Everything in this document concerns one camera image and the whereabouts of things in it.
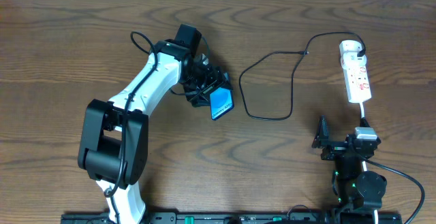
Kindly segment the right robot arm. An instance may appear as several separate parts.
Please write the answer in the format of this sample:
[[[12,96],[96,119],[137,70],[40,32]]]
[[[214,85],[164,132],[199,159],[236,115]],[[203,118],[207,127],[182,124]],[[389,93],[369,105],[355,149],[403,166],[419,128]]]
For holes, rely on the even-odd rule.
[[[333,223],[377,223],[387,180],[369,171],[364,161],[374,155],[381,140],[365,118],[343,141],[329,139],[324,116],[317,126],[312,147],[322,149],[322,160],[334,161],[332,188],[339,205],[330,212]]]

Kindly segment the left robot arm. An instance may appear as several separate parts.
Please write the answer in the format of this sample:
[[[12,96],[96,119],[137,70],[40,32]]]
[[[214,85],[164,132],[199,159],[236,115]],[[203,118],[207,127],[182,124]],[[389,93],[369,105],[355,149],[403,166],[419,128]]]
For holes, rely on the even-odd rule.
[[[175,38],[149,44],[146,65],[120,93],[88,104],[78,166],[102,189],[109,211],[74,216],[74,222],[146,222],[138,180],[148,157],[149,117],[174,85],[183,86],[193,107],[210,108],[214,121],[234,108],[229,75],[197,53],[204,41],[195,27],[181,25]]]

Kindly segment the blue Samsung Galaxy smartphone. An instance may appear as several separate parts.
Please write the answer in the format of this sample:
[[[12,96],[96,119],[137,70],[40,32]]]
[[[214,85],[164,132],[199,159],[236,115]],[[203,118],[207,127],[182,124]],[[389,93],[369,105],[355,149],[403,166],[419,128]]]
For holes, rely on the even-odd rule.
[[[218,88],[210,95],[211,119],[217,120],[234,108],[232,90]]]

